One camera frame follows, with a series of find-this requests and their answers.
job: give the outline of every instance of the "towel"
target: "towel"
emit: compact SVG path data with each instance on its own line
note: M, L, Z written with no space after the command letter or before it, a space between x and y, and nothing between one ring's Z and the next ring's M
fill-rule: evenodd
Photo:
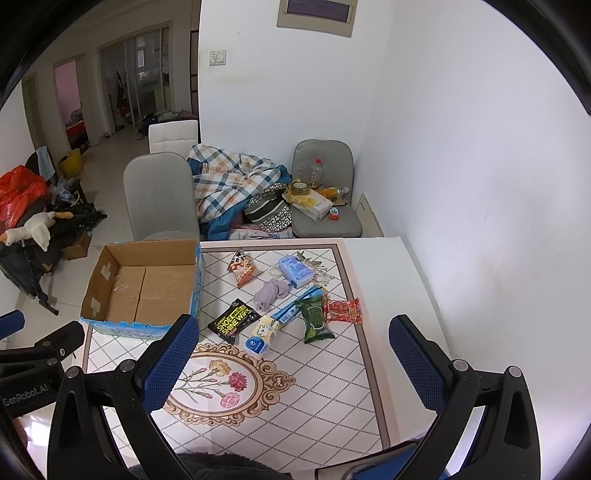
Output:
M39 175L46 180L49 180L56 174L56 169L53 168L53 163L49 158L47 147L40 147L37 149L37 158L39 161Z

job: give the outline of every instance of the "white stuffed goose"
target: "white stuffed goose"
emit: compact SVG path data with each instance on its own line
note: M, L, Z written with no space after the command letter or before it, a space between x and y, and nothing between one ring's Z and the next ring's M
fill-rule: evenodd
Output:
M0 235L0 242L4 242L7 247L19 242L20 240L29 240L32 238L44 252L47 252L51 235L49 228L55 224L55 218L70 219L74 216L71 212L41 212L33 215L25 222L25 225L19 228L11 228Z

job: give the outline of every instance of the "white chair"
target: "white chair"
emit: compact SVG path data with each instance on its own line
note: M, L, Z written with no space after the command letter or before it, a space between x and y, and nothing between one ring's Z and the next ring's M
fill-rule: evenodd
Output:
M175 152L187 158L191 147L199 141L199 121L182 120L150 125L150 153Z
M193 175L174 152L134 158L123 173L134 240L199 239Z

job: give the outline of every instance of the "plastic bottle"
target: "plastic bottle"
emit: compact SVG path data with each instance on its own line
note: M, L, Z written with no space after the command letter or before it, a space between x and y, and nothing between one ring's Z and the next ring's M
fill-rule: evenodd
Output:
M312 164L310 169L310 175L308 176L308 187L311 189L317 189L322 185L324 180L324 168L322 168L322 160L317 158Z

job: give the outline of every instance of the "yellow bucket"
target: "yellow bucket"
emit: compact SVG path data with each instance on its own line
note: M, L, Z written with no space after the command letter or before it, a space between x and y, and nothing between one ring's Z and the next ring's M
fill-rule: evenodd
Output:
M57 166L61 174L67 179L78 175L82 171L82 154L80 153L80 149L77 148L66 152L66 155L64 155Z

